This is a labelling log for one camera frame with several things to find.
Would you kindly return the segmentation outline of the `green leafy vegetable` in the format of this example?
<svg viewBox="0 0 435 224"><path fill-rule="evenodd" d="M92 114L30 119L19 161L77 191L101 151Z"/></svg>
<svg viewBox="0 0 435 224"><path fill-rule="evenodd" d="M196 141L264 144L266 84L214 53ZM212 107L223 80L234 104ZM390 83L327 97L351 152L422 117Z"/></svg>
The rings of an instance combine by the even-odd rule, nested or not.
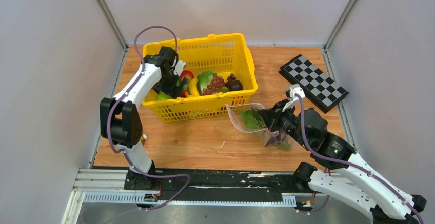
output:
<svg viewBox="0 0 435 224"><path fill-rule="evenodd" d="M241 117L248 129L258 130L265 128L261 118L257 114L256 109L241 111Z"/></svg>

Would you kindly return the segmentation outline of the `clear zip top bag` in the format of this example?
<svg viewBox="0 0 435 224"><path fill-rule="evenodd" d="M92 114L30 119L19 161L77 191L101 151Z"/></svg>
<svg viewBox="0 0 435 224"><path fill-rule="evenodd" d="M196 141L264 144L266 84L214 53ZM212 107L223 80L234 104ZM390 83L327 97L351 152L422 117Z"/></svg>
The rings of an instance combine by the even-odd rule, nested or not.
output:
<svg viewBox="0 0 435 224"><path fill-rule="evenodd" d="M264 147L290 150L293 140L283 131L270 132L258 112L265 107L260 103L226 105L231 123L240 132L255 135Z"/></svg>

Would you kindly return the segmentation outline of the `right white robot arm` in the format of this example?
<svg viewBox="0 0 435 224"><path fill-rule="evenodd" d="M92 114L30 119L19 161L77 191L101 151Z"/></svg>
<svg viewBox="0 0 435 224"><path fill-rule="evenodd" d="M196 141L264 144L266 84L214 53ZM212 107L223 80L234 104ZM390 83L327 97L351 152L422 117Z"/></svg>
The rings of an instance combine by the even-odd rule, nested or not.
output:
<svg viewBox="0 0 435 224"><path fill-rule="evenodd" d="M264 126L271 132L285 132L326 169L333 170L352 182L348 185L329 179L326 173L303 162L294 173L296 190L320 191L353 207L373 223L424 223L421 212L426 199L395 187L372 168L347 141L327 130L328 122L313 108L294 114L299 96L282 100L270 109L258 111Z"/></svg>

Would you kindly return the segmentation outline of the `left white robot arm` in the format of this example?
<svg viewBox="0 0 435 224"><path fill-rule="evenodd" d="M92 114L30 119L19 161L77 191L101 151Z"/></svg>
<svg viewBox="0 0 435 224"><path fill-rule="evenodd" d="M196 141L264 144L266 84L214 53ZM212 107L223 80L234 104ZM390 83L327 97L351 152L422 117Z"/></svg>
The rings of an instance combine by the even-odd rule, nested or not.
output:
<svg viewBox="0 0 435 224"><path fill-rule="evenodd" d="M158 54L142 58L138 71L120 93L100 102L101 136L129 163L126 190L150 190L156 186L155 164L141 142L143 126L139 107L151 90L170 98L180 97L187 83L187 79L180 80L184 66L176 50L163 46Z"/></svg>

